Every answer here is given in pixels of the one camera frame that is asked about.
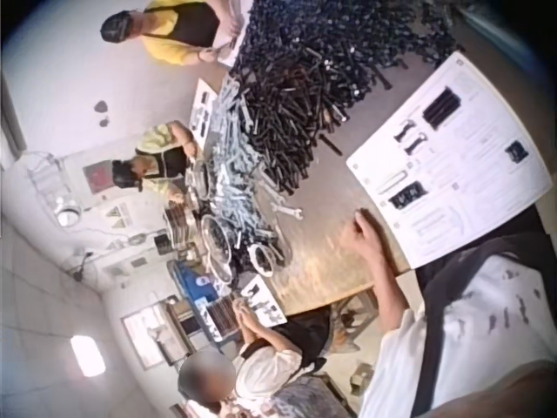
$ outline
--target white shirt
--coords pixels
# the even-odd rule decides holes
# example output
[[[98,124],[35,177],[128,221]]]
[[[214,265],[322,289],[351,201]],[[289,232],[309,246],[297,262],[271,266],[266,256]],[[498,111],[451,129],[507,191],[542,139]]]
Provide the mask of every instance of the white shirt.
[[[268,398],[288,381],[305,372],[299,370],[301,362],[300,354],[292,350],[277,352],[273,347],[260,348],[247,360],[238,356],[233,362],[236,368],[236,395],[249,401]]]
[[[445,342],[433,408],[484,390],[530,361],[557,361],[557,331],[539,272],[493,256],[445,310]],[[360,418],[409,417],[418,387],[426,321],[406,310],[383,337]]]

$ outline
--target paper document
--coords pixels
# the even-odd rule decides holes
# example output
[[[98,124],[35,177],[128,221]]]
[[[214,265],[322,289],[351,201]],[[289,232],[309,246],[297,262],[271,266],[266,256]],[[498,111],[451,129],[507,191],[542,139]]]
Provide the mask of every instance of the paper document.
[[[189,128],[193,137],[202,150],[209,135],[209,123],[211,122],[212,108],[217,93],[201,78],[195,91],[193,105],[191,106]]]
[[[261,276],[255,276],[240,293],[264,327],[286,323],[285,315]]]
[[[492,231],[552,185],[523,124],[459,52],[346,163],[411,268]]]

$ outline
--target worker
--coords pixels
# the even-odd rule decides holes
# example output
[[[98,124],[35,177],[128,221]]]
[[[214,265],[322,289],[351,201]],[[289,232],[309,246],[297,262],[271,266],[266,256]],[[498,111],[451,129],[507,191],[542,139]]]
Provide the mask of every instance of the worker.
[[[408,307],[361,212],[341,244],[365,261],[385,335],[359,416],[557,416],[557,260],[545,233],[451,255]]]
[[[178,377],[180,392],[214,414],[231,398],[257,410],[284,385],[325,364],[320,354],[329,338],[329,306],[294,315],[276,327],[261,325],[243,300],[235,300],[233,309],[244,341],[232,362],[235,382],[226,372],[219,374],[202,367],[182,366]]]
[[[182,189],[173,183],[181,179],[201,151],[191,131],[178,121],[147,131],[129,160],[112,161],[112,182],[125,189],[148,189],[175,203],[184,203]]]
[[[154,0],[143,12],[124,10],[110,16],[101,36],[114,44],[141,37],[154,58],[193,65],[217,59],[212,44],[219,27],[231,38],[239,34],[229,0]]]

